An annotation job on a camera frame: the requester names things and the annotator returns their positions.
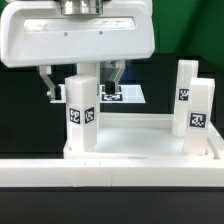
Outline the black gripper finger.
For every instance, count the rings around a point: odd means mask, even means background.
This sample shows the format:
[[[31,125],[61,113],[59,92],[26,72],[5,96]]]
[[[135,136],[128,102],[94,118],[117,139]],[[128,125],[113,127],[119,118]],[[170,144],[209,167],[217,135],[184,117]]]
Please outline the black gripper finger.
[[[41,65],[39,67],[40,77],[43,79],[48,87],[47,96],[50,100],[56,101],[61,99],[61,87],[58,84],[54,84],[50,78],[52,69],[50,65]]]
[[[105,81],[105,92],[108,95],[115,94],[119,91],[119,81],[125,71],[126,63],[124,60],[108,61],[106,68],[111,69],[112,73],[110,78]]]

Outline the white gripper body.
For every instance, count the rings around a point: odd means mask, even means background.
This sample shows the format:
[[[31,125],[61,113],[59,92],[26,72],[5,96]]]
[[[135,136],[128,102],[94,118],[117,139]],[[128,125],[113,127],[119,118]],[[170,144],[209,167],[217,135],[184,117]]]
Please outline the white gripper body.
[[[152,14],[152,0],[109,0],[95,15],[64,15],[55,0],[14,1],[1,15],[0,58],[8,67],[148,58]]]

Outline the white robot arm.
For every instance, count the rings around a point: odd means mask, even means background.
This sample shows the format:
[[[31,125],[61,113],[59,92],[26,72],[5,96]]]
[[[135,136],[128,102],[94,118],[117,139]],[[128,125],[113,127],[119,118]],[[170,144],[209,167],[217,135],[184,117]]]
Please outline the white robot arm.
[[[51,101],[53,65],[148,58],[155,50],[152,0],[6,0],[0,58],[9,68],[37,66]]]

